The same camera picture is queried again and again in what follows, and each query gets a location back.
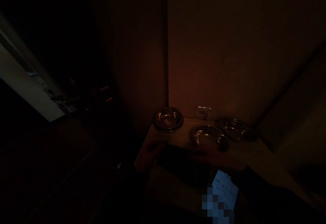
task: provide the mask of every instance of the electrical outlet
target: electrical outlet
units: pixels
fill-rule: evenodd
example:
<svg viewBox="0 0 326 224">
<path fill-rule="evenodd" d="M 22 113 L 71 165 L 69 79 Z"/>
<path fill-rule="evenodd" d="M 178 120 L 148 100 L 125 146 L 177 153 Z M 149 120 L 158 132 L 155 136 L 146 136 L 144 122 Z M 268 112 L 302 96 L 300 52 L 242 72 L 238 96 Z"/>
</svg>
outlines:
<svg viewBox="0 0 326 224">
<path fill-rule="evenodd" d="M 216 109 L 197 106 L 195 116 L 200 117 L 201 119 L 215 119 Z"/>
</svg>

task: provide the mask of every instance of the beige wall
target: beige wall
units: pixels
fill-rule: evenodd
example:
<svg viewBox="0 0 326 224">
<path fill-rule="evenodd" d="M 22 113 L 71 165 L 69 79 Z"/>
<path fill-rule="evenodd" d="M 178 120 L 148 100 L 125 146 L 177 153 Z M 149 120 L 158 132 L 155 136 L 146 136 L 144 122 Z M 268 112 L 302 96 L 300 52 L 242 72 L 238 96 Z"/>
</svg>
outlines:
<svg viewBox="0 0 326 224">
<path fill-rule="evenodd" d="M 257 126 L 288 171 L 326 166 L 326 48 Z"/>
<path fill-rule="evenodd" d="M 252 123 L 326 37 L 326 0 L 168 0 L 169 105 Z"/>
<path fill-rule="evenodd" d="M 89 0 L 109 68 L 137 135 L 167 105 L 161 0 Z"/>
</svg>

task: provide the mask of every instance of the hand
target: hand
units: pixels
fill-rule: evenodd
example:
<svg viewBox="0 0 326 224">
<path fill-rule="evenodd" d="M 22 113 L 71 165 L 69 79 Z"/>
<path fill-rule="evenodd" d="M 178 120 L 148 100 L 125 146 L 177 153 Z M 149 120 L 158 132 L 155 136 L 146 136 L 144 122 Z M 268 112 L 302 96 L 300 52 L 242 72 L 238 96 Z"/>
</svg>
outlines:
<svg viewBox="0 0 326 224">
<path fill-rule="evenodd" d="M 196 153 L 196 155 L 192 155 L 190 158 L 200 163 L 216 166 L 229 175 L 233 175 L 246 168 L 246 165 L 237 158 L 207 145 L 199 145 L 196 148 Z"/>
<path fill-rule="evenodd" d="M 167 143 L 167 141 L 145 142 L 134 163 L 135 169 L 140 173 L 148 172 Z"/>
</svg>

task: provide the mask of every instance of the floor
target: floor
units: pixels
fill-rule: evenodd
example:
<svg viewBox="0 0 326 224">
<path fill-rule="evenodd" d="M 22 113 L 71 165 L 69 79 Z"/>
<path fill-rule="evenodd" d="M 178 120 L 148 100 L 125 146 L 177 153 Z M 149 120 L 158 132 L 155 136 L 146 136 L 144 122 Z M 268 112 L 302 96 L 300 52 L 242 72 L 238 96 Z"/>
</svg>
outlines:
<svg viewBox="0 0 326 224">
<path fill-rule="evenodd" d="M 76 119 L 0 150 L 1 223 L 91 223 L 118 181 L 118 157 Z"/>
</svg>

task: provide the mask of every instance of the phone screen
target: phone screen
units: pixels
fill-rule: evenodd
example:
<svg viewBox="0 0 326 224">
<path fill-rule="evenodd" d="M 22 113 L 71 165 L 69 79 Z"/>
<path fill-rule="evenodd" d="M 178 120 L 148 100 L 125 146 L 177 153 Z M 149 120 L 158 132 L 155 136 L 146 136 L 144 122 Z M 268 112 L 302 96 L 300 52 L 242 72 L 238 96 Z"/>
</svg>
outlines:
<svg viewBox="0 0 326 224">
<path fill-rule="evenodd" d="M 234 211 L 239 189 L 228 174 L 218 170 L 213 180 L 213 194 L 218 195 L 219 202 L 225 202 Z"/>
</svg>

